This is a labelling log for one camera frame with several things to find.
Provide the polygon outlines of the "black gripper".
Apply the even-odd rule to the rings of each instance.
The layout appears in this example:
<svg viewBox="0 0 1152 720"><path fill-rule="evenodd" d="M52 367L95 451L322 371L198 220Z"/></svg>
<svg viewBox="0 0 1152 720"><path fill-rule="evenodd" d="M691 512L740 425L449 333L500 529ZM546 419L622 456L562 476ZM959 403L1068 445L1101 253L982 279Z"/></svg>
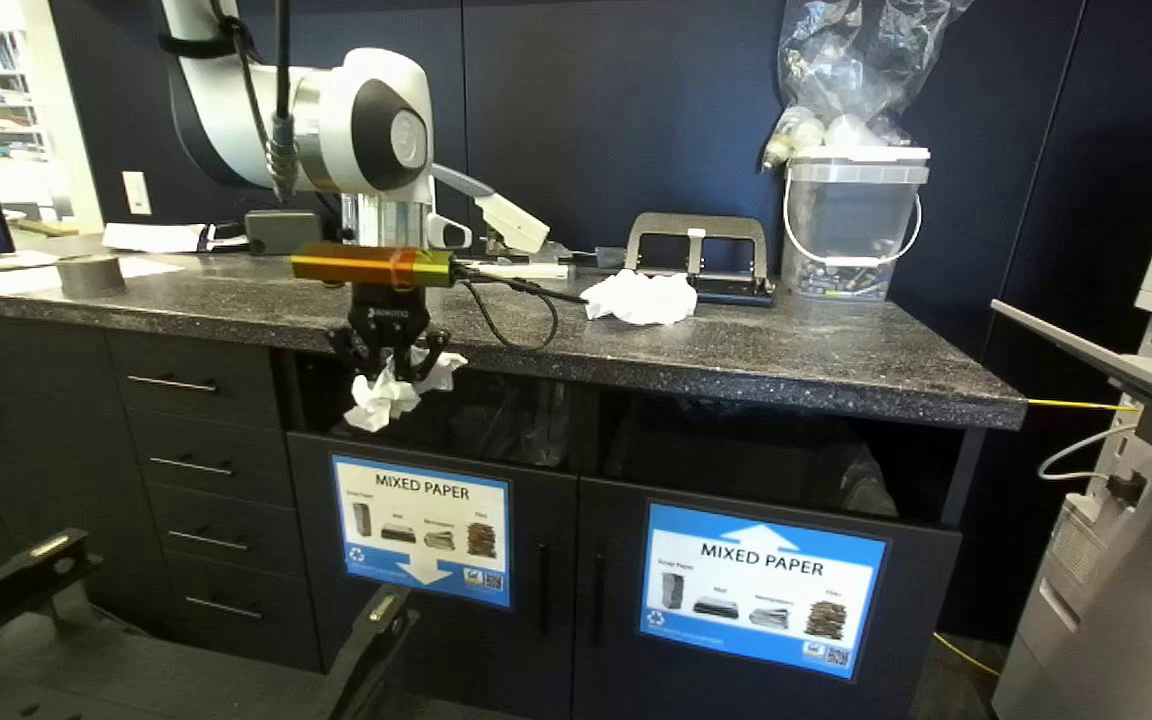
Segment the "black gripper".
<svg viewBox="0 0 1152 720"><path fill-rule="evenodd" d="M414 342L402 360L402 377L408 382L423 382L440 367L440 357L449 351L443 335L419 339L429 328L429 306L423 306L419 287L357 285L348 325L354 325L354 333L336 333L331 348L336 348L339 364L357 379L368 379L368 382L376 382L376 377L379 377L379 360L368 348L408 348Z"/></svg>

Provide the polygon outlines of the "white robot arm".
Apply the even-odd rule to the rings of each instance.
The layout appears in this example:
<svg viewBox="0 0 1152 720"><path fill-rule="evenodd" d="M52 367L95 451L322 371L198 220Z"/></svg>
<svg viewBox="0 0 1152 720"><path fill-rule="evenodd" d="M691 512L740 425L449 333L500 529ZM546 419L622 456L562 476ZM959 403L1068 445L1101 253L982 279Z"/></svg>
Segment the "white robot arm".
<svg viewBox="0 0 1152 720"><path fill-rule="evenodd" d="M336 351L368 379L423 379L440 360L423 279L435 247L435 132L429 72L392 49L348 49L331 67L289 58L293 0L271 0L278 55L251 50L235 0L158 0L173 58L168 111L198 168L222 183L339 195L354 235L293 254L301 274L354 292Z"/></svg>

